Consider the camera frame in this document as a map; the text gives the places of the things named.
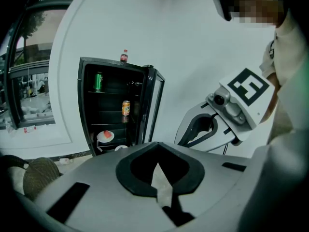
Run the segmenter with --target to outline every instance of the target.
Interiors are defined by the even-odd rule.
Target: refrigerator door
[[[155,130],[155,122],[161,102],[165,79],[156,69],[149,69],[144,104],[148,104],[144,121],[142,143],[151,142]]]

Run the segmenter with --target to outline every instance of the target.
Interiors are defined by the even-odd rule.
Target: brown woven object
[[[23,187],[27,198],[34,201],[39,193],[60,177],[57,165],[49,158],[37,158],[26,169]]]

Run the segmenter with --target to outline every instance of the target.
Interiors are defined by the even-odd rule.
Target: mini fridge
[[[100,88],[95,86],[101,78]],[[165,79],[151,65],[81,58],[78,71],[78,104],[84,134],[93,156],[112,152],[119,145],[151,142]],[[123,101],[130,113],[122,115]],[[111,131],[114,138],[101,143],[97,135]]]

